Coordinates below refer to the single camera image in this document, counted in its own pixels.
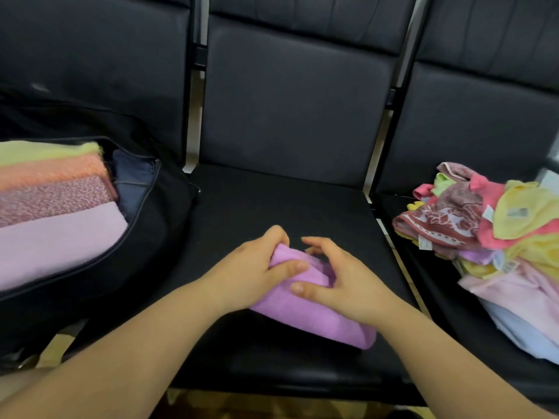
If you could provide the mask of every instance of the chair backrest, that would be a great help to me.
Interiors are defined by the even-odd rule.
[[[190,6],[0,0],[0,84],[132,114],[184,158]]]
[[[361,188],[415,0],[210,0],[200,162]]]
[[[535,179],[559,130],[559,0],[432,0],[398,116],[377,192],[409,193],[442,161]]]

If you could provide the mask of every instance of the person's right hand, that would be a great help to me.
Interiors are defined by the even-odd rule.
[[[296,296],[322,304],[349,319],[378,327],[386,315],[404,301],[395,295],[360,260],[338,247],[330,238],[303,237],[308,254],[325,254],[336,273],[334,288],[308,282],[291,284]]]

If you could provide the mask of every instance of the light blue cloth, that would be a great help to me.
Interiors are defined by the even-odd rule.
[[[154,179],[154,162],[135,157],[122,150],[112,153],[115,162],[115,188],[118,208],[127,222],[136,216],[145,192]]]
[[[510,310],[482,298],[479,301],[497,328],[518,348],[536,359],[547,359],[559,365],[559,346],[557,344]]]

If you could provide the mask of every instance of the person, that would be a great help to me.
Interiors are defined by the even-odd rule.
[[[309,265],[291,260],[271,269],[280,226],[242,244],[204,276],[152,304],[72,359],[0,404],[2,419],[144,419],[186,356],[222,315],[256,303]],[[439,419],[549,419],[420,311],[396,296],[360,260],[332,240],[304,237],[307,253],[325,254],[334,288],[294,282],[293,294],[376,327],[398,354]]]

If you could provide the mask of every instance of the finger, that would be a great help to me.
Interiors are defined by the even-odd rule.
[[[293,278],[308,268],[309,264],[304,260],[289,260],[268,269],[265,275],[270,280],[271,286],[275,287],[281,281]]]
[[[294,282],[291,284],[291,292],[298,297],[315,303],[322,304],[335,310],[336,290],[311,284],[310,282]]]
[[[318,256],[324,254],[322,248],[320,247],[309,247],[305,250],[305,253],[310,254],[311,256]]]
[[[285,244],[289,247],[289,237],[280,225],[272,226],[264,235],[262,235],[262,240],[273,248],[276,248],[279,243]]]
[[[313,248],[319,248],[328,257],[333,268],[338,267],[343,260],[345,252],[330,238],[303,237],[301,240]]]

